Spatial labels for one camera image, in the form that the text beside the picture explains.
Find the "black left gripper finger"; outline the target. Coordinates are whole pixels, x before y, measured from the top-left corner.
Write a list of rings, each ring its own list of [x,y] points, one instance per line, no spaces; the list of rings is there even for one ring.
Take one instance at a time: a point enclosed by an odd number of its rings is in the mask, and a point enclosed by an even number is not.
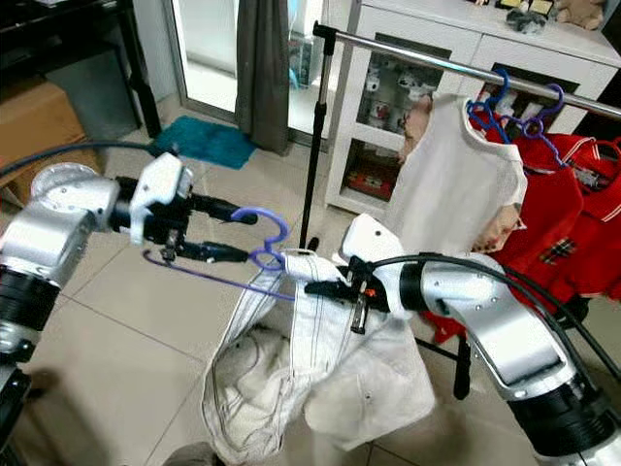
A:
[[[249,261],[251,253],[221,243],[181,243],[177,245],[177,257],[205,263]]]
[[[189,198],[190,209],[194,212],[206,213],[209,217],[222,222],[248,223],[248,214],[237,215],[240,206],[223,199],[212,198],[204,194],[191,194]]]

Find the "cream white stitched garment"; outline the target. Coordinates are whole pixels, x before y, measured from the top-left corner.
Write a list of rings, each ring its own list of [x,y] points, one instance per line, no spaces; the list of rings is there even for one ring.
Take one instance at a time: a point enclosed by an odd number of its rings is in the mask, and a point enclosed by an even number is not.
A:
[[[307,250],[283,257],[241,294],[206,370],[213,452],[229,465],[267,460],[294,420],[354,449],[429,416],[436,395],[408,321],[377,312],[354,333],[349,302],[307,293],[341,283],[337,266]]]

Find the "blue plastic hanger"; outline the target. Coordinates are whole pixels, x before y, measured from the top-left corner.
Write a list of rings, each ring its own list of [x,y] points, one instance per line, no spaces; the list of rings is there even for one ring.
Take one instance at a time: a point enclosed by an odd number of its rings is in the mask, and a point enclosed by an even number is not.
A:
[[[510,144],[511,139],[508,136],[508,130],[506,130],[507,119],[497,112],[498,105],[500,105],[502,98],[506,97],[509,90],[509,74],[505,68],[502,68],[498,71],[498,75],[502,77],[501,83],[497,84],[491,92],[488,92],[484,99],[474,99],[474,101],[467,102],[465,110],[469,121],[477,125],[478,129],[483,130],[483,132],[492,130],[497,134],[497,137],[500,137],[503,144]]]

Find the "teal floor rug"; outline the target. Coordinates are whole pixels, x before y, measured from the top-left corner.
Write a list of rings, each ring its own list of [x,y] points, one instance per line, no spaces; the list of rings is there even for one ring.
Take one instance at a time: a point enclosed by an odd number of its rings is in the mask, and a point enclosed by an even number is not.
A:
[[[160,150],[174,150],[183,158],[231,169],[243,168],[253,151],[240,130],[191,116],[179,116],[161,129],[152,143]]]

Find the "white t-shirt with pink sleeves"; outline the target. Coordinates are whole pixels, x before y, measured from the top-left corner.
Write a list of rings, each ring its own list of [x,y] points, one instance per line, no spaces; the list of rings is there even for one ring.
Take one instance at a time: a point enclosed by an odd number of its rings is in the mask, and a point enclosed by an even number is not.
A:
[[[466,102],[425,94],[409,112],[382,221],[408,252],[492,253],[523,229],[528,181],[519,149],[473,128]]]

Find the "grey curtain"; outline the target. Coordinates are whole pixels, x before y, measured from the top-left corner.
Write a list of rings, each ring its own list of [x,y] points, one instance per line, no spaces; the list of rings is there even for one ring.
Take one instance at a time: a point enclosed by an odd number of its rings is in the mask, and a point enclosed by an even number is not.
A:
[[[287,0],[237,3],[237,127],[261,150],[287,150],[289,90]]]

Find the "white framed glass door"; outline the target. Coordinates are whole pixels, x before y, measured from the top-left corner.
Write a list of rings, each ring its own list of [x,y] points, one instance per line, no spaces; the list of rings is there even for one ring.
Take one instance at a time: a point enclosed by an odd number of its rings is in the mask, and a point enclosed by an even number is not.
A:
[[[170,14],[180,62],[183,96],[230,119],[237,98],[236,31],[241,0],[172,0]],[[291,93],[289,128],[301,134],[313,129],[313,107],[322,84],[322,46],[311,29],[334,17],[347,0],[287,0],[291,31],[287,36]]]

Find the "large brown cardboard box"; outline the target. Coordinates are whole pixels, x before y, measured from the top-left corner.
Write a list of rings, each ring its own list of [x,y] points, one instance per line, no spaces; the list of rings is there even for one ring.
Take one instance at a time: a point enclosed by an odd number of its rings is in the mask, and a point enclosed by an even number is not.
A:
[[[84,129],[68,94],[52,82],[31,85],[3,99],[0,158],[4,167],[34,152],[84,138]]]

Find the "grey robot foot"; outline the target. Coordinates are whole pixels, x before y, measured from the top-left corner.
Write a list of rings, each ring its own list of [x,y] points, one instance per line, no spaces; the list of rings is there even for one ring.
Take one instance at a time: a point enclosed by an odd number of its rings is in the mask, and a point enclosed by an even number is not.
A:
[[[199,441],[175,449],[160,466],[217,466],[217,457],[208,443]]]

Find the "black desk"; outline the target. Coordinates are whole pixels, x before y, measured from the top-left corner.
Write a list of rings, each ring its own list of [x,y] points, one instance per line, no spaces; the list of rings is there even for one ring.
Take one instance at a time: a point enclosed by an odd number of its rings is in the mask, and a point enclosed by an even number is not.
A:
[[[159,136],[158,102],[139,36],[137,0],[57,0],[50,5],[0,0],[0,13],[0,76],[9,84],[30,79],[37,66],[106,43],[110,28],[118,28],[121,79],[136,94],[149,136]]]

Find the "silver metal clothes rack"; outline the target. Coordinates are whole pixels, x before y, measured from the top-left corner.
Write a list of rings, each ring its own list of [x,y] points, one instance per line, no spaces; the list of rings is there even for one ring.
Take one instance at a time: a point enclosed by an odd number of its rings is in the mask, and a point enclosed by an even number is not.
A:
[[[423,67],[438,68],[438,70],[448,72],[448,74],[457,74],[463,77],[469,77],[469,79],[475,79],[483,82],[500,84],[502,77],[496,72],[483,70],[483,68],[474,67],[471,65],[462,65],[462,63],[453,62],[451,59],[443,59],[431,54],[425,54],[420,50],[409,50],[400,48],[400,46],[394,46],[390,44],[381,43],[378,40],[367,39],[367,37],[360,37],[354,34],[347,34],[347,32],[339,31],[338,28],[329,25],[322,25],[322,23],[316,22],[313,27],[314,43],[320,43],[322,45],[322,67],[320,67],[319,77],[320,86],[318,94],[316,94],[315,105],[313,107],[313,133],[310,136],[310,161],[308,161],[308,173],[306,176],[306,189],[305,189],[305,205],[303,205],[301,213],[301,227],[299,227],[299,246],[305,248],[308,244],[308,232],[310,232],[310,220],[311,220],[311,204],[313,204],[316,182],[316,169],[318,169],[318,163],[320,153],[322,152],[322,143],[324,141],[324,127],[325,119],[327,119],[327,85],[330,81],[330,76],[333,76],[333,56],[336,54],[338,44],[345,44],[347,48],[360,48],[365,50],[372,50],[373,52],[387,54],[392,58],[403,59],[403,61],[412,63],[412,65],[418,65]],[[509,88],[515,90],[523,90],[537,96],[544,96],[547,98],[556,98],[556,92],[553,89],[547,87],[549,84],[539,84],[537,82],[529,82],[516,77],[510,77]],[[578,110],[584,110],[594,115],[611,118],[616,121],[621,121],[621,108],[616,108],[603,103],[596,102],[594,99],[584,98],[576,96],[576,94],[565,94],[565,105],[576,107]],[[593,334],[585,328],[585,325],[581,323],[580,319],[572,315],[567,310],[559,311],[559,316],[566,318],[573,328],[576,328],[577,332],[581,334],[585,339],[587,345],[593,348],[595,355],[602,360],[606,369],[611,376],[617,379],[618,384],[621,384],[621,368],[618,368],[615,360],[607,354],[599,342],[594,339]],[[422,339],[415,338],[415,342],[419,347],[426,348],[426,350],[433,351],[435,354],[443,356],[443,358],[454,361],[456,368],[454,368],[453,379],[453,394],[456,399],[466,399],[470,394],[470,368],[471,368],[471,350],[472,347],[469,343],[469,339],[465,336],[457,338],[457,351],[451,353],[446,349],[435,345],[434,342],[422,341]]]

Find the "red polo shirt striped collar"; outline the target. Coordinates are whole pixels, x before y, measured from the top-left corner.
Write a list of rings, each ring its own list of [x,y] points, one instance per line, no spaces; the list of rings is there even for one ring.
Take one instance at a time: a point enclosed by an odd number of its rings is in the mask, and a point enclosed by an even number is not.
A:
[[[565,283],[572,296],[621,299],[621,138],[598,139],[573,161],[584,199]]]

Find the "white glass-door cabinet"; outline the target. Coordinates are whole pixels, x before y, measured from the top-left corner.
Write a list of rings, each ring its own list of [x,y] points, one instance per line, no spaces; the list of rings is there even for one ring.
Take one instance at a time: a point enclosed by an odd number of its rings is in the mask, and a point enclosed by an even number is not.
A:
[[[514,81],[555,82],[567,94],[599,99],[621,72],[617,52],[602,32],[549,21],[537,34],[506,23],[506,12],[470,0],[356,0],[344,31],[396,48],[416,50],[461,65],[496,71]],[[355,189],[346,181],[359,167],[368,182],[394,181],[394,167],[381,168],[403,145],[413,94],[439,93],[487,98],[491,85],[475,77],[409,66],[372,50],[341,45],[339,96],[333,112],[330,169],[325,204],[347,212],[381,215],[386,195]]]

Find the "grey toy figure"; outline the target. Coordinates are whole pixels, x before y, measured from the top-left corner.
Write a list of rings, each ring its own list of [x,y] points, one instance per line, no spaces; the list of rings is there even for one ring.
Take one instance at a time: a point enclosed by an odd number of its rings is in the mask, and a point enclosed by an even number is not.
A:
[[[519,34],[541,34],[546,24],[547,17],[538,12],[519,12],[518,9],[511,9],[506,14],[506,26]]]

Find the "brown plush toy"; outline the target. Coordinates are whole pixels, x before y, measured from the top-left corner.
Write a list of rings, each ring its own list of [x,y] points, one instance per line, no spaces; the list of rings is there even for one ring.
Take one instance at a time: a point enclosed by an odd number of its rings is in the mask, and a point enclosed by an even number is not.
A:
[[[605,19],[606,0],[555,0],[556,22],[598,30]]]

